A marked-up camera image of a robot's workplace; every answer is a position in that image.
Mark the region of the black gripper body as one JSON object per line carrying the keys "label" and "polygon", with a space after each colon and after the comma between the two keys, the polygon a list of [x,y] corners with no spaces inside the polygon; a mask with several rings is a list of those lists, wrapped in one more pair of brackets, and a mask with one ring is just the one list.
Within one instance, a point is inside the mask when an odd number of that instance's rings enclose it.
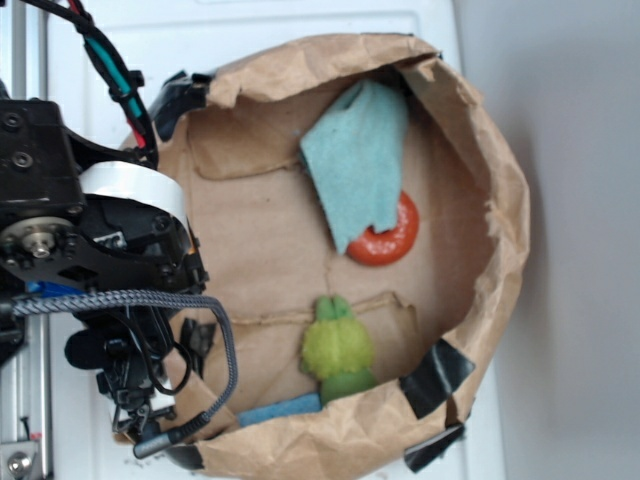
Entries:
{"label": "black gripper body", "polygon": [[159,422],[175,417],[176,396],[192,361],[174,339],[169,312],[125,306],[78,312],[84,328],[68,338],[64,354],[80,370],[94,370],[99,392],[115,406],[112,431],[136,442],[160,434]]}

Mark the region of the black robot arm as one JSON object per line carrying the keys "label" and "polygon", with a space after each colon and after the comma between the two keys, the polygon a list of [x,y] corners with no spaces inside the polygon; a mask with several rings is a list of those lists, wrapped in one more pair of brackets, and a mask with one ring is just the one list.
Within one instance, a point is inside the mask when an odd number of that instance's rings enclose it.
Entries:
{"label": "black robot arm", "polygon": [[199,414],[170,432],[175,396],[164,359],[186,348],[170,319],[202,293],[207,273],[181,210],[182,192],[141,148],[113,150],[68,129],[59,107],[1,99],[1,355],[25,320],[69,313],[83,324],[67,361],[97,374],[115,405],[113,429],[162,449],[198,431]]}

